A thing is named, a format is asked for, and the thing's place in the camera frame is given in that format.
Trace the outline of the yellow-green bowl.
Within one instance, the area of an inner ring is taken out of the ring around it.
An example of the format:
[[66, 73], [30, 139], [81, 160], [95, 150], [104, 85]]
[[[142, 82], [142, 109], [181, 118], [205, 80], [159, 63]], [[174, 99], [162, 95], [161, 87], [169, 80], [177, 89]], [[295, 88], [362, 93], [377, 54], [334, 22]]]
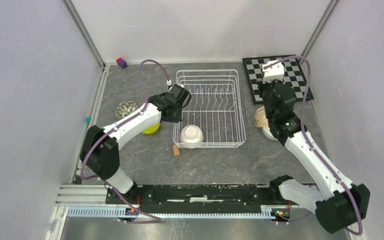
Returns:
[[144, 129], [141, 133], [145, 135], [153, 135], [159, 130], [160, 125], [161, 125], [160, 122], [153, 124], [150, 127], [147, 127], [146, 129]]

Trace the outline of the plain white bowl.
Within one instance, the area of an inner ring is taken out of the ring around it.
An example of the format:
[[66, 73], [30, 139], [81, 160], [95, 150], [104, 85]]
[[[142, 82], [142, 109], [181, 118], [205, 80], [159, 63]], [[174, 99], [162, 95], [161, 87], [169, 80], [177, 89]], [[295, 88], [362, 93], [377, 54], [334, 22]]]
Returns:
[[185, 126], [179, 135], [179, 146], [181, 148], [195, 149], [204, 141], [204, 134], [200, 127], [194, 124]]

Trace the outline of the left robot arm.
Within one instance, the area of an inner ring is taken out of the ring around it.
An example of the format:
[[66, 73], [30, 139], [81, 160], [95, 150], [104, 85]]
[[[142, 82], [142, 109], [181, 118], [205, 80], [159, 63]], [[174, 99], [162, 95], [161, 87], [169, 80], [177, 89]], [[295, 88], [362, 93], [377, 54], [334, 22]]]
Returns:
[[182, 85], [174, 84], [167, 92], [152, 95], [127, 117], [105, 127], [91, 126], [82, 144], [79, 158], [82, 168], [92, 170], [93, 177], [112, 186], [125, 204], [137, 198], [137, 184], [120, 166], [120, 150], [145, 129], [160, 122], [179, 123], [182, 111], [192, 95]]

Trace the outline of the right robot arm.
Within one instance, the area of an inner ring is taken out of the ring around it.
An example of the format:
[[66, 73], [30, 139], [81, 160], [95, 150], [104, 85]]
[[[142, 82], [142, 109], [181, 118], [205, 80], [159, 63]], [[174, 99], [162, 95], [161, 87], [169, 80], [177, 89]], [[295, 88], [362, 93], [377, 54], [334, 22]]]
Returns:
[[284, 201], [298, 204], [314, 214], [329, 233], [357, 224], [358, 230], [352, 234], [361, 235], [371, 195], [369, 189], [364, 184], [354, 184], [320, 150], [294, 112], [296, 95], [291, 87], [275, 80], [259, 83], [258, 90], [265, 116], [256, 125], [267, 138], [280, 142], [291, 152], [316, 184], [315, 188], [309, 187], [283, 175], [269, 183], [269, 199], [275, 204]]

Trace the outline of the white ribbed bowl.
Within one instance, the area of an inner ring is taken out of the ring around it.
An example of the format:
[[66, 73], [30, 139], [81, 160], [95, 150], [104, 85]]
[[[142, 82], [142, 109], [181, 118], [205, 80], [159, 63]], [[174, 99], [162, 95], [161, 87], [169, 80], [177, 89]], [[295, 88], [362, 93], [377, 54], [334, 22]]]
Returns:
[[277, 138], [275, 138], [271, 131], [270, 131], [270, 128], [268, 126], [264, 126], [262, 127], [262, 132], [263, 134], [271, 141], [277, 141]]

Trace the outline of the beige flower bowl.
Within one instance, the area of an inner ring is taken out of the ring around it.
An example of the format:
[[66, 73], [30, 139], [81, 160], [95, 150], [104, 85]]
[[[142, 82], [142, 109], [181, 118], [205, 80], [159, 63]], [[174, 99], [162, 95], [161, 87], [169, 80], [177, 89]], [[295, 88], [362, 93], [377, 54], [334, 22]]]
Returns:
[[254, 114], [254, 125], [257, 128], [266, 128], [269, 126], [264, 106], [259, 107]]

